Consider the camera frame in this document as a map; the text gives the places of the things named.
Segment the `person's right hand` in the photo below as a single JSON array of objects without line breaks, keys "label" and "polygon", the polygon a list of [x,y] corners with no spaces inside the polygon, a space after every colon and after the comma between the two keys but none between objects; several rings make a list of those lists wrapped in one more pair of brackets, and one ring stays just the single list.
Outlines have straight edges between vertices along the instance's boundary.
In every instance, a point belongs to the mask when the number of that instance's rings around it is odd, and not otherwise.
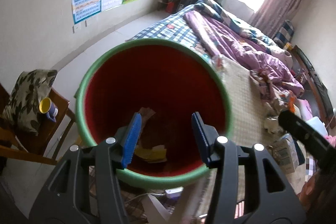
[{"label": "person's right hand", "polygon": [[318,177],[318,172],[303,185],[301,192],[297,195],[302,206],[309,206],[311,203],[311,197],[315,187],[315,180]]}]

